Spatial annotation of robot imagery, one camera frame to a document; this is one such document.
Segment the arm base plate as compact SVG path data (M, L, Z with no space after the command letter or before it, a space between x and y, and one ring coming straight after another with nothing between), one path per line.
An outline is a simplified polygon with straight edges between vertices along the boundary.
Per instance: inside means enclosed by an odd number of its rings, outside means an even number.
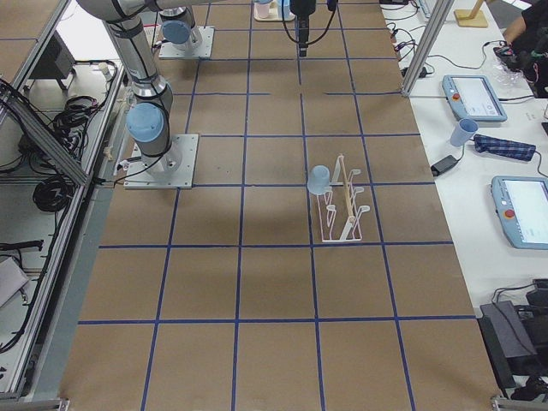
M171 148L158 163L148 168L155 159L144 156L128 166L129 177L123 181L126 189L190 189L194 182L195 161L199 136L175 134Z
M214 27L189 27L185 24L165 22L162 26L164 42L160 59L209 59L212 52Z

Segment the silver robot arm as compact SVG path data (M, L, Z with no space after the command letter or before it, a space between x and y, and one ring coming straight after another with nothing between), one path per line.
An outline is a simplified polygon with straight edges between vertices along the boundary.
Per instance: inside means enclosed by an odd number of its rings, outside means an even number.
M158 12L164 37L175 45L199 44L190 1L80 1L79 5L105 24L118 56L132 81L135 105L126 115L126 128L139 147L145 173L158 182L180 170L194 173L198 136L170 132L173 93L160 75L147 41L140 13Z
M258 22L297 23L299 51L307 53L309 17L315 1L253 1L253 18ZM211 57L215 29L198 26L190 7L166 9L159 13L163 39L157 43L160 59L198 60Z

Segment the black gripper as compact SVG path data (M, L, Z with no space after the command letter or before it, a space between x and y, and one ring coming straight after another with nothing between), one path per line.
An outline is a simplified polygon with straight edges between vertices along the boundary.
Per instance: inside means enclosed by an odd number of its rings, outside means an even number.
M315 0L294 0L290 2L290 12L296 18L296 42L300 57L306 57L308 47L317 42L316 39L309 40L309 18L316 11L316 4Z

